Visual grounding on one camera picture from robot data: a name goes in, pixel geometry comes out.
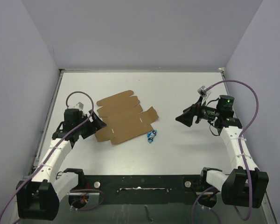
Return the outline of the brown cardboard box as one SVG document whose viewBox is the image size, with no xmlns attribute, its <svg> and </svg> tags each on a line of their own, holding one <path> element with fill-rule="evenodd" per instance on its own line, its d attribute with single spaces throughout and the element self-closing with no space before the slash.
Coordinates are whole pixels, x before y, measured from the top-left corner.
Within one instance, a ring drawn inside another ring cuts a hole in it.
<svg viewBox="0 0 280 224">
<path fill-rule="evenodd" d="M 132 90 L 103 98 L 96 104 L 98 116 L 106 123 L 106 127 L 95 133 L 98 142 L 121 144 L 152 131 L 152 123 L 159 118 L 152 106 L 146 111 L 142 109 Z"/>
</svg>

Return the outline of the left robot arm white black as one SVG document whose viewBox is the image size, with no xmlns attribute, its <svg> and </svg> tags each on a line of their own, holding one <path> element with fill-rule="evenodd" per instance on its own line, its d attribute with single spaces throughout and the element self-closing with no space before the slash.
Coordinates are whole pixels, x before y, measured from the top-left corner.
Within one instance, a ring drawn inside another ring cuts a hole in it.
<svg viewBox="0 0 280 224">
<path fill-rule="evenodd" d="M 31 177 L 16 187 L 19 218 L 54 220 L 62 199 L 71 190 L 79 192 L 86 187 L 82 169 L 67 168 L 61 177 L 57 174 L 79 138 L 86 139 L 106 126 L 93 111 L 89 115 L 77 108 L 64 111 L 45 157 Z"/>
</svg>

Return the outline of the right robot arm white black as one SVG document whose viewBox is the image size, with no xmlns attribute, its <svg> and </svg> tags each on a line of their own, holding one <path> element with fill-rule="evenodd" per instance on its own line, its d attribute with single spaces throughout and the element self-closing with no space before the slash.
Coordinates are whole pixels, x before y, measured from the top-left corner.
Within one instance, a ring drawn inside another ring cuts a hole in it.
<svg viewBox="0 0 280 224">
<path fill-rule="evenodd" d="M 175 120 L 188 127 L 193 123 L 198 124 L 202 119 L 206 120 L 217 130 L 226 146 L 231 173 L 226 175 L 217 168 L 203 168 L 198 179 L 199 187 L 205 191 L 215 187 L 221 192 L 224 204 L 259 208 L 269 177 L 266 172 L 260 171 L 249 153 L 245 139 L 240 136 L 243 129 L 239 119 L 234 117 L 233 103 L 234 97 L 221 95 L 216 107 L 212 108 L 200 97 Z"/>
</svg>

